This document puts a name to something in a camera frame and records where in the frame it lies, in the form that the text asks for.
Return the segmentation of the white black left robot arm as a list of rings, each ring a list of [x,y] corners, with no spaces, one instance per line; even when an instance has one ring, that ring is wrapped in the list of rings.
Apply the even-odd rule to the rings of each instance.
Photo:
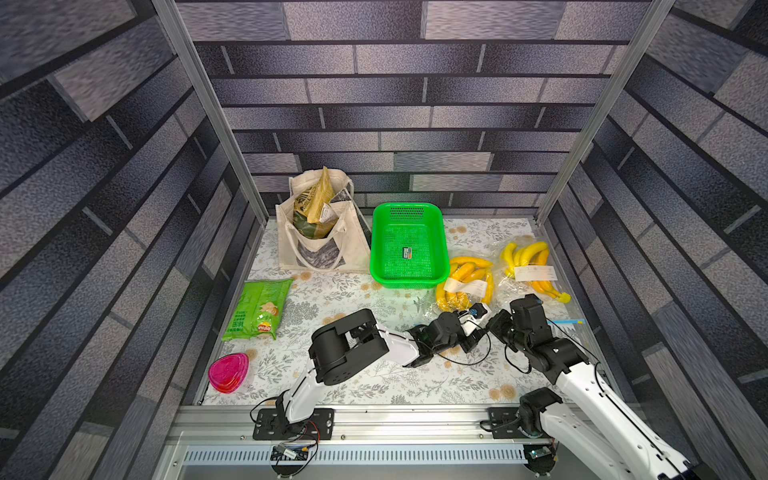
[[[369,309],[323,326],[311,336],[305,373],[275,400],[278,419],[286,425],[308,420],[326,388],[348,381],[379,360],[418,368],[456,346],[468,353],[487,335],[483,325],[489,318],[488,306],[476,303],[401,333],[378,323]]]

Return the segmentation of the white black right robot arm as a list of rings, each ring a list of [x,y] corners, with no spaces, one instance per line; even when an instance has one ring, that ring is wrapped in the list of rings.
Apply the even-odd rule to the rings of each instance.
[[[519,305],[489,316],[485,329],[523,354],[550,382],[519,399],[511,424],[530,438],[550,437],[601,479],[716,479],[654,432],[599,376],[578,342],[555,336],[543,308]]]

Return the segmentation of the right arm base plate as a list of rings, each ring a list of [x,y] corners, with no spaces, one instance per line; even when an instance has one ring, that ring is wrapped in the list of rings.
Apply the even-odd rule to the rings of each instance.
[[[534,438],[532,426],[534,414],[528,407],[489,407],[488,419],[481,421],[481,428],[494,439]]]

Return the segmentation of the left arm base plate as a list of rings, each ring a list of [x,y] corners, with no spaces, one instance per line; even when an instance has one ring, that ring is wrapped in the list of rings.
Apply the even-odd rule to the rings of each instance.
[[[309,419],[289,424],[276,408],[259,409],[252,438],[256,441],[288,440],[305,434],[310,439],[330,440],[334,429],[335,410],[316,408]]]

